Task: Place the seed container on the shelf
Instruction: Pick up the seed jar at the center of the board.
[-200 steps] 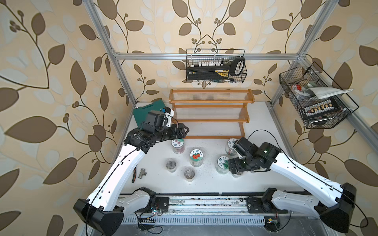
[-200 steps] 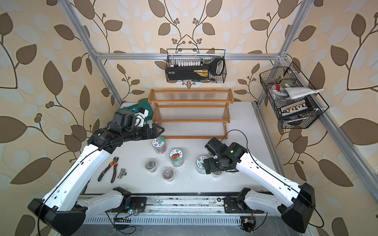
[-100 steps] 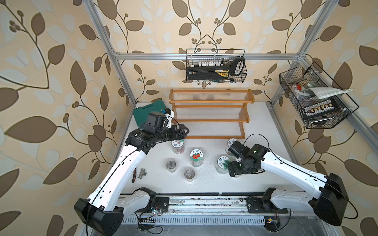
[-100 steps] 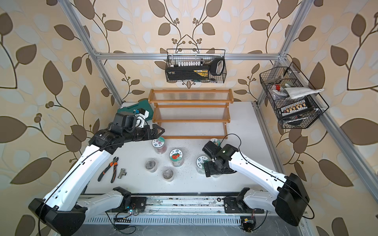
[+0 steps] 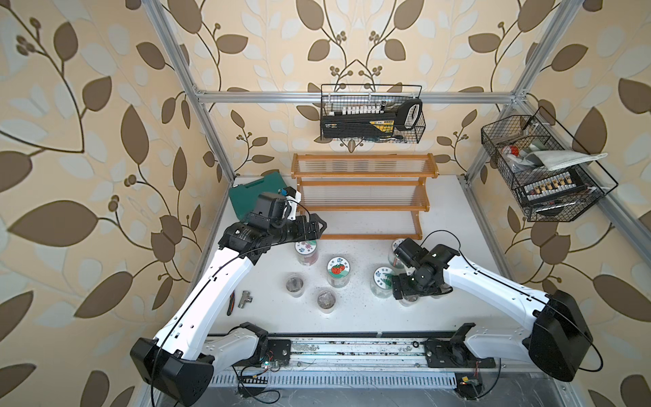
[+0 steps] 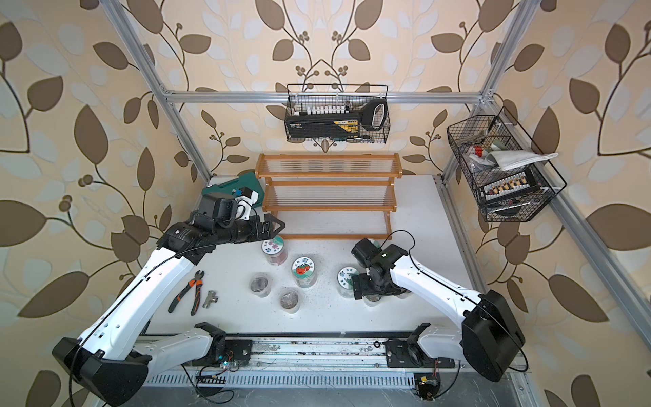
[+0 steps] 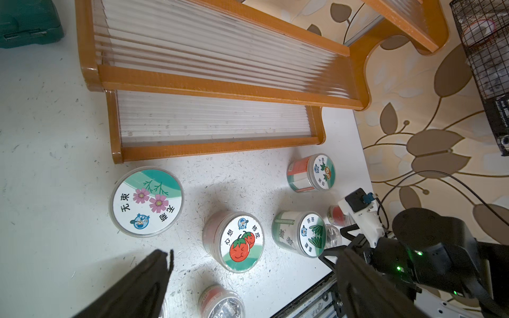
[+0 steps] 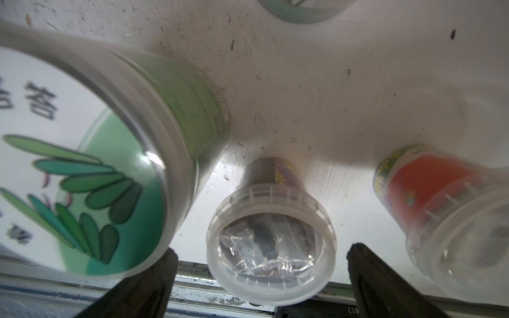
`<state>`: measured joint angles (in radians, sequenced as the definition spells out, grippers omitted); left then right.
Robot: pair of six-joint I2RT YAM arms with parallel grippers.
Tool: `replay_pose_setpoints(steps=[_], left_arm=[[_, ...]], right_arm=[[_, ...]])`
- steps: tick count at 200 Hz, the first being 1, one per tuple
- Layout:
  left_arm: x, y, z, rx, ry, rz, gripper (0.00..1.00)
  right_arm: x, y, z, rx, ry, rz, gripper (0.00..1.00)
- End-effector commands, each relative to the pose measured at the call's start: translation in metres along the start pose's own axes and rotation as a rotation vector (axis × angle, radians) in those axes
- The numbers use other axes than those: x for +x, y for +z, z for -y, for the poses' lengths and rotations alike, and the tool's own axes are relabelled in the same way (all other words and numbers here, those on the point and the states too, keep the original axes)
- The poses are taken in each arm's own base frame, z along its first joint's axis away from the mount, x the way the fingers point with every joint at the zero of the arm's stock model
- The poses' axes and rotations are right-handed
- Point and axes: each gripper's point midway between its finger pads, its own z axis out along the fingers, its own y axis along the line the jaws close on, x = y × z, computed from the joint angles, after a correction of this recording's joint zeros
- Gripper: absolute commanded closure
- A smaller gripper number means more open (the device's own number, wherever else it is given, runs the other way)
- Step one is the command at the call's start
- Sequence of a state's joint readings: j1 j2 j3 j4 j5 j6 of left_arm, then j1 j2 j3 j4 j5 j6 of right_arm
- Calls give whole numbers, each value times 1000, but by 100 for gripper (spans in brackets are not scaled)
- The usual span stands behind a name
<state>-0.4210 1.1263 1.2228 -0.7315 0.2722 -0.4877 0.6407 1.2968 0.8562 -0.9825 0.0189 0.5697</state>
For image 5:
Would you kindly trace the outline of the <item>red label seed cup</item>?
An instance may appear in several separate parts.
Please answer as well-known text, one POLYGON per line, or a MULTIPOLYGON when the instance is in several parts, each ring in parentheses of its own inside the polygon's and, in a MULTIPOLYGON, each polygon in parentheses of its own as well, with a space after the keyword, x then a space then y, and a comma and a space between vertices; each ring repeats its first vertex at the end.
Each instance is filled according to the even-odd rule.
POLYGON ((334 312, 337 305, 337 295, 329 289, 322 289, 315 297, 317 309, 326 315, 334 312))

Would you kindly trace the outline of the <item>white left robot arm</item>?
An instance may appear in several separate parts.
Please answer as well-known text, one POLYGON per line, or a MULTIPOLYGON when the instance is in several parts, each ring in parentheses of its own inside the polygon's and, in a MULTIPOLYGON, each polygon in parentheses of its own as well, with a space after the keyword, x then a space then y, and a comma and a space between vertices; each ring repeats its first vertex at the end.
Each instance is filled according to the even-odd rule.
POLYGON ((327 223, 317 214, 295 220, 250 215, 225 229, 208 268, 175 315, 153 338, 141 337, 130 357, 151 391, 182 406, 194 405, 218 370, 256 354, 266 331, 250 323, 236 327, 215 345, 205 342, 232 292, 269 249, 321 238, 327 223))

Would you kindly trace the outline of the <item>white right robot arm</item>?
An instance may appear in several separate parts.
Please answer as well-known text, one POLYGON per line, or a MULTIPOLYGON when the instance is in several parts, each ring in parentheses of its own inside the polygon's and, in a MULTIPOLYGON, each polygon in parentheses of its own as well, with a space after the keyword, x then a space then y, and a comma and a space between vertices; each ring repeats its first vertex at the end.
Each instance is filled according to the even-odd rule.
POLYGON ((426 249, 411 238, 393 251, 412 274, 393 277, 393 296, 437 297, 459 289, 508 315, 513 330, 467 323, 461 344, 477 359, 531 362, 552 378, 569 383, 593 346, 593 335, 569 294, 552 294, 515 283, 469 261, 459 249, 439 244, 426 249))

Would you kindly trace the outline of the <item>purple label seed cup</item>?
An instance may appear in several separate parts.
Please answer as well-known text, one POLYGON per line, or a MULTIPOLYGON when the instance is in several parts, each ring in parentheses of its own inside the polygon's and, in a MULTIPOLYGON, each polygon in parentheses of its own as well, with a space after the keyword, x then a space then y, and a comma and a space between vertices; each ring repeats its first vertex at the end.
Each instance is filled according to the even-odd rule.
POLYGON ((285 281, 286 292, 293 298, 300 298, 304 294, 305 281, 300 274, 291 274, 285 281))

